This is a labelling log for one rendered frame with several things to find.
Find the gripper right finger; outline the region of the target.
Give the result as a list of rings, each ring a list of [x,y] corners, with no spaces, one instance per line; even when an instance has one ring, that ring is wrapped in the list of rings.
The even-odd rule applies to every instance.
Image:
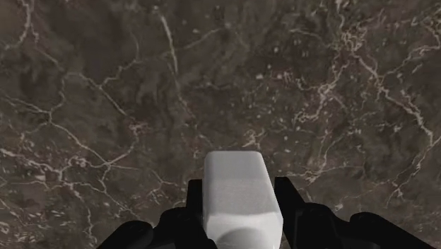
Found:
[[[275,178],[274,191],[291,249],[435,249],[371,212],[344,221],[328,206],[304,201],[287,177]]]

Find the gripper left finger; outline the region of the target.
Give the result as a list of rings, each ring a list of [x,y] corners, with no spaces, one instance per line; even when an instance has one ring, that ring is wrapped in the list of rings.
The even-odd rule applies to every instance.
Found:
[[[97,249],[218,249],[202,224],[202,189],[201,179],[190,180],[185,207],[164,211],[155,227],[146,221],[127,221]]]

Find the white rounded block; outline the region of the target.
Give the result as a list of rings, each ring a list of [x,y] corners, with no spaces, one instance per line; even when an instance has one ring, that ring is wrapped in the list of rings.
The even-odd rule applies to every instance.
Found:
[[[280,248],[283,217],[258,151],[207,154],[203,225],[218,249]]]

